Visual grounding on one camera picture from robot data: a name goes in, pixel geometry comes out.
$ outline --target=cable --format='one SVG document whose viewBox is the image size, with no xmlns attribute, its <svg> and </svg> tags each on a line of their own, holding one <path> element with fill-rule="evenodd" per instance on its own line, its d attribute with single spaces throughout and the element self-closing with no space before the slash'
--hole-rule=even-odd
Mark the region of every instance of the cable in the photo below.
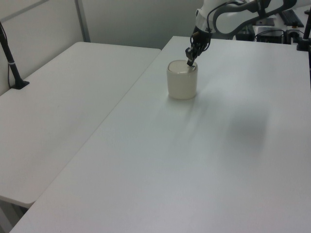
<svg viewBox="0 0 311 233">
<path fill-rule="evenodd" d="M 9 88 L 11 89 L 11 85 L 10 85 L 10 65 L 8 64 L 8 84 L 9 84 Z"/>
<path fill-rule="evenodd" d="M 258 33 L 257 35 L 255 35 L 255 38 L 257 38 L 257 36 L 259 36 L 259 35 L 263 35 L 263 34 L 267 34 L 267 33 L 271 33 L 271 32 L 283 32 L 283 35 L 282 35 L 282 36 L 284 36 L 284 33 L 285 33 L 285 31 L 284 31 L 284 30 L 281 30 L 281 29 L 277 29 L 277 30 L 267 30 L 267 31 Z"/>
<path fill-rule="evenodd" d="M 5 33 L 5 30 L 0 22 L 0 27 L 1 27 L 1 30 L 3 31 L 3 34 L 4 34 L 4 37 L 5 37 L 5 40 L 8 41 L 8 38 L 6 37 L 6 33 Z"/>
<path fill-rule="evenodd" d="M 296 31 L 296 32 L 300 32 L 300 33 L 304 34 L 302 31 L 297 30 L 297 29 L 289 29 L 289 30 L 287 30 L 287 32 L 290 32 L 290 31 Z"/>
<path fill-rule="evenodd" d="M 211 10 L 211 11 L 209 12 L 209 14 L 207 15 L 207 30 L 210 30 L 210 27 L 209 27 L 209 15 L 210 15 L 213 11 L 216 11 L 218 8 L 220 8 L 220 7 L 224 6 L 224 5 L 227 5 L 227 3 L 228 3 L 228 2 L 225 2 L 225 3 L 223 3 L 223 4 L 221 4 L 221 5 L 217 6 L 217 7 L 215 7 L 213 10 Z"/>
</svg>

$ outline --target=white tabletop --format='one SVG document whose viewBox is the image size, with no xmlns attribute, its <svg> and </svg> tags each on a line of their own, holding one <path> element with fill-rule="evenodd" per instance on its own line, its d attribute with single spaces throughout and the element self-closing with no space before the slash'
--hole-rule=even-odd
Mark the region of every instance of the white tabletop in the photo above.
<svg viewBox="0 0 311 233">
<path fill-rule="evenodd" d="M 173 37 L 12 233 L 311 231 L 308 54 L 212 40 L 197 96 L 173 100 L 188 45 Z"/>
<path fill-rule="evenodd" d="M 0 200 L 29 207 L 159 50 L 77 43 L 0 97 Z"/>
</svg>

